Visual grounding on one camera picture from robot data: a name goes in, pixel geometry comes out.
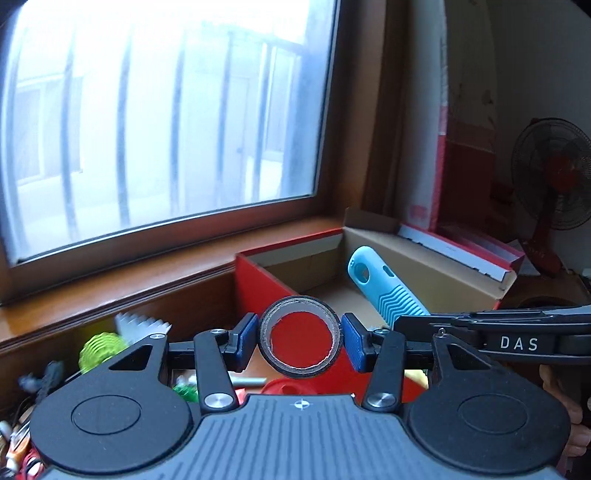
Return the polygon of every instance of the finger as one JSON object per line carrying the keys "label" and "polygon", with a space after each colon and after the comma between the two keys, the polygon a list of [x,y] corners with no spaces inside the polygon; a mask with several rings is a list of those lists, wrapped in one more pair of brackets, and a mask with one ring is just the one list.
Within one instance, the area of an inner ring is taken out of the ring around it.
{"label": "finger", "polygon": [[579,447],[576,445],[567,445],[564,447],[563,455],[567,457],[580,457],[587,453],[585,447]]}
{"label": "finger", "polygon": [[540,378],[548,385],[556,384],[556,377],[549,365],[540,365]]}
{"label": "finger", "polygon": [[581,408],[581,405],[567,396],[564,392],[562,392],[561,389],[555,385],[548,385],[546,382],[544,382],[544,390],[546,390],[550,395],[552,395],[560,403],[562,403],[562,405],[564,405],[564,408],[566,408],[566,410],[569,412],[571,423],[578,424],[583,421],[583,409]]}
{"label": "finger", "polygon": [[591,442],[591,429],[585,425],[572,425],[568,444],[575,447],[585,447]]}

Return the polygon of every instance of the metal rod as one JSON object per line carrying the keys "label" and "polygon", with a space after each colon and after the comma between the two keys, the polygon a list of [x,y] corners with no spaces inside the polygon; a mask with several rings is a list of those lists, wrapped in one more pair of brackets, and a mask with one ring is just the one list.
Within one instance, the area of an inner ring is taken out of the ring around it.
{"label": "metal rod", "polygon": [[22,46],[24,44],[25,37],[28,34],[28,30],[25,30],[18,40],[14,62],[11,67],[10,77],[8,82],[7,91],[7,120],[5,127],[6,135],[6,174],[7,181],[6,187],[8,190],[7,198],[7,214],[9,216],[11,229],[16,240],[16,245],[8,245],[9,249],[14,253],[18,252],[20,258],[24,258],[29,252],[29,243],[27,241],[27,235],[22,222],[22,213],[20,203],[18,201],[18,184],[17,174],[15,171],[14,159],[16,156],[16,145],[14,142],[14,135],[16,134],[14,128],[14,113],[15,103],[17,98],[17,83],[18,83],[18,66],[21,59]]}
{"label": "metal rod", "polygon": [[119,77],[119,96],[117,99],[117,140],[116,172],[119,223],[122,228],[129,226],[129,196],[127,192],[127,172],[125,168],[125,120],[127,113],[127,94],[129,90],[129,66],[131,64],[131,43],[133,31],[129,33]]}
{"label": "metal rod", "polygon": [[177,216],[179,212],[179,167],[178,146],[181,121],[181,102],[183,100],[184,65],[187,50],[187,30],[183,30],[178,50],[177,68],[174,74],[173,115],[170,127],[170,212]]}
{"label": "metal rod", "polygon": [[265,147],[265,133],[267,131],[267,106],[269,103],[269,77],[271,73],[271,54],[275,47],[263,44],[263,61],[261,65],[261,79],[259,81],[258,95],[258,124],[256,128],[256,148],[254,169],[252,175],[252,202],[258,202],[261,189],[261,163],[262,153]]}
{"label": "metal rod", "polygon": [[220,206],[223,193],[224,149],[226,144],[226,120],[228,118],[228,94],[230,91],[230,74],[232,72],[232,53],[234,49],[234,32],[228,32],[228,47],[223,66],[222,92],[220,94],[220,109],[217,123],[217,152],[216,152],[216,206]]}
{"label": "metal rod", "polygon": [[76,30],[72,33],[70,48],[64,69],[64,88],[61,94],[61,124],[60,124],[60,150],[61,150],[61,192],[64,196],[66,209],[66,222],[70,241],[75,242],[79,238],[76,222],[76,208],[72,194],[72,177],[70,175],[70,101],[72,98],[72,75],[74,73],[74,46],[76,44]]}

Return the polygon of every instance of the metal screw head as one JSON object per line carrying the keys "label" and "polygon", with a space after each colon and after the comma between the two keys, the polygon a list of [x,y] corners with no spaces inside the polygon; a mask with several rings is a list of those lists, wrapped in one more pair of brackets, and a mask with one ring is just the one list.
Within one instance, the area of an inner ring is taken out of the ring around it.
{"label": "metal screw head", "polygon": [[231,405],[233,401],[234,399],[232,396],[227,393],[210,393],[205,397],[203,403],[209,408],[226,408]]}
{"label": "metal screw head", "polygon": [[396,403],[396,397],[391,393],[372,393],[368,397],[368,403],[373,408],[388,408]]}

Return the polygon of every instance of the fan blade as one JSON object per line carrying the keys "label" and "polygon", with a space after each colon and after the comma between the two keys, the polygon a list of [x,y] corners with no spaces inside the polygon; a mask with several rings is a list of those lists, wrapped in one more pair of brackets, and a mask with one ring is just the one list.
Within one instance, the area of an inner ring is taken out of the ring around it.
{"label": "fan blade", "polygon": [[581,199],[585,210],[589,210],[591,209],[591,179],[579,174],[577,180],[573,193]]}
{"label": "fan blade", "polygon": [[573,165],[575,161],[581,156],[583,150],[587,147],[586,143],[583,142],[580,138],[575,138],[568,142],[563,149],[561,150],[560,154],[564,155],[568,159],[572,160]]}
{"label": "fan blade", "polygon": [[537,192],[536,196],[540,197],[540,199],[545,196],[548,186],[543,170],[530,168],[530,166],[524,165],[523,163],[515,164],[514,169],[515,180],[519,182],[520,186],[534,189]]}
{"label": "fan blade", "polygon": [[552,138],[552,127],[547,122],[541,122],[539,125],[534,124],[531,135],[534,137],[535,150],[540,156],[540,160],[545,163],[548,157],[552,155],[552,149],[550,145],[550,139]]}

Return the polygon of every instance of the window glass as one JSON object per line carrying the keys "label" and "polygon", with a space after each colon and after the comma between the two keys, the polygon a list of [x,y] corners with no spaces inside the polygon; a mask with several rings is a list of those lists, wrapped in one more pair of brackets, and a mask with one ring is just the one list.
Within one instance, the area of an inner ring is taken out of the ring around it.
{"label": "window glass", "polygon": [[1,135],[12,263],[313,195],[335,0],[29,0]]}

